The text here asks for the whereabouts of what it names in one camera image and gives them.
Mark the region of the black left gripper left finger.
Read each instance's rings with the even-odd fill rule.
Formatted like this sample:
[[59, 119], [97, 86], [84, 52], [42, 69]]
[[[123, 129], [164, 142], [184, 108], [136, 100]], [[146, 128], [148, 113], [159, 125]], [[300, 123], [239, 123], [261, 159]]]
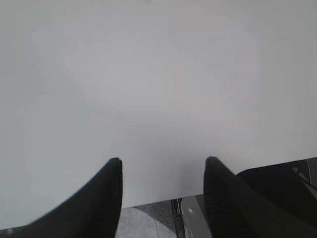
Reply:
[[123, 197], [119, 158], [110, 159], [80, 190], [10, 238], [113, 238]]

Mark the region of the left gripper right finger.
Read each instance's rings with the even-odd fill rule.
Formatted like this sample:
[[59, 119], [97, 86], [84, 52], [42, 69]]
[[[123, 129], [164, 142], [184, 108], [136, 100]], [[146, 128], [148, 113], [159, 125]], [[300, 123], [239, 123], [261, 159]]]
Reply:
[[208, 157], [204, 202], [214, 238], [314, 238], [317, 219], [302, 220], [255, 192], [220, 159]]

